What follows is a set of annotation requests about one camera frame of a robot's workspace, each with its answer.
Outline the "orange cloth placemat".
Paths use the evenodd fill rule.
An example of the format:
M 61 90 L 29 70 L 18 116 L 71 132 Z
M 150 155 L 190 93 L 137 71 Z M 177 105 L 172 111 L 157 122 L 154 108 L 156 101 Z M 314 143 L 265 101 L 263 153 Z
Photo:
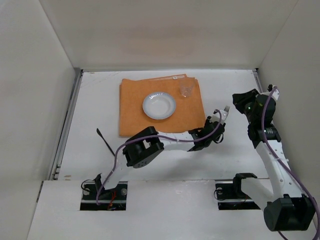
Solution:
M 180 92 L 180 79 L 193 80 L 194 87 L 190 97 Z M 172 116 L 155 120 L 143 111 L 143 101 L 151 93 L 165 92 L 170 94 L 176 109 Z M 199 82 L 186 74 L 171 75 L 142 80 L 124 78 L 119 87 L 119 135 L 130 137 L 146 127 L 153 126 L 165 133 L 181 133 L 202 128 L 206 121 Z

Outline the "white round plate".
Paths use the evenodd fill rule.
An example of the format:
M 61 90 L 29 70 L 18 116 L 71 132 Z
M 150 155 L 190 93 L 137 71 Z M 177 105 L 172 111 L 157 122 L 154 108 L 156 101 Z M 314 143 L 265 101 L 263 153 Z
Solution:
M 175 99 L 166 92 L 153 92 L 142 103 L 144 113 L 153 120 L 164 120 L 176 110 Z

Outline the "clear plastic cup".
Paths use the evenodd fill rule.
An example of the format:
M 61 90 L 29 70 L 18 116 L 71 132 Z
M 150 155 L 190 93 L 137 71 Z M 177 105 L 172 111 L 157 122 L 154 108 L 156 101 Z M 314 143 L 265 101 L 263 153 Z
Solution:
M 191 77 L 181 78 L 179 80 L 180 94 L 185 98 L 190 97 L 192 95 L 192 91 L 195 86 L 195 83 L 196 83 L 195 78 L 191 78 Z

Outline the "black knife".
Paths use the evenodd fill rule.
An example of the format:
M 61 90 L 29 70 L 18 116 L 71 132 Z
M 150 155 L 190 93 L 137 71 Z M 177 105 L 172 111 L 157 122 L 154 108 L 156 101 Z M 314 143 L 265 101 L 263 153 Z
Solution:
M 111 146 L 108 144 L 108 142 L 105 140 L 104 136 L 102 135 L 101 131 L 97 128 L 96 129 L 96 133 L 101 137 L 101 139 L 104 141 L 105 145 L 107 146 L 107 148 L 109 149 L 110 153 L 115 156 L 115 152 L 113 151 L 113 149 L 111 148 Z

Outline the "black fork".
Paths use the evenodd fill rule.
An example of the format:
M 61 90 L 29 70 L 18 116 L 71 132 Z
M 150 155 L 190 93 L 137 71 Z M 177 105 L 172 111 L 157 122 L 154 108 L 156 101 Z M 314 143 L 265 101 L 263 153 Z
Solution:
M 223 109 L 223 117 L 224 118 L 228 117 L 229 111 L 230 111 L 230 106 L 226 105 L 225 108 Z

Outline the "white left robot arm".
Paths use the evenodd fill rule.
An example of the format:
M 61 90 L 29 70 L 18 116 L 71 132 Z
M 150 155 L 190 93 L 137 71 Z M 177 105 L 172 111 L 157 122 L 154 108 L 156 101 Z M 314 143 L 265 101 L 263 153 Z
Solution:
M 98 193 L 114 189 L 131 170 L 150 164 L 163 151 L 196 152 L 207 148 L 212 142 L 219 143 L 225 132 L 223 120 L 205 121 L 204 127 L 182 133 L 165 133 L 148 126 L 129 138 L 114 154 L 114 165 L 107 176 L 101 173 L 94 179 Z

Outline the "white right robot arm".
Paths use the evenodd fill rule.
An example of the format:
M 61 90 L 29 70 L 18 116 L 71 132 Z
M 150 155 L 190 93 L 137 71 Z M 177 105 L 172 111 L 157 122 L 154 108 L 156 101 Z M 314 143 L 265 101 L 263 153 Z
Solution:
M 273 124 L 279 95 L 276 87 L 270 86 L 268 92 L 253 89 L 232 96 L 233 105 L 248 120 L 248 137 L 262 159 L 272 187 L 268 190 L 253 173 L 237 173 L 233 191 L 238 197 L 248 196 L 254 201 L 270 231 L 306 231 L 316 213 L 315 201 L 293 176 L 279 131 Z

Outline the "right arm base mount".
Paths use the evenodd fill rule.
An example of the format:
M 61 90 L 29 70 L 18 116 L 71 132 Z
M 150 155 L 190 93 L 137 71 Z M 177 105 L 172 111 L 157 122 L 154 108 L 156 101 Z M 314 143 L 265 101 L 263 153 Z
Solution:
M 237 196 L 230 181 L 218 181 L 213 192 L 220 211 L 260 210 L 248 196 Z

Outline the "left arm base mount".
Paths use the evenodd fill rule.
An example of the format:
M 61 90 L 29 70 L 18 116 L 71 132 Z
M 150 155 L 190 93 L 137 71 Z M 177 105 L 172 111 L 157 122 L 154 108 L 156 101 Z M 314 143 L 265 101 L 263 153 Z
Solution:
M 127 181 L 121 181 L 113 189 L 102 190 L 98 197 L 99 205 L 96 203 L 98 188 L 93 179 L 86 179 L 80 187 L 82 189 L 81 211 L 125 211 L 127 208 Z

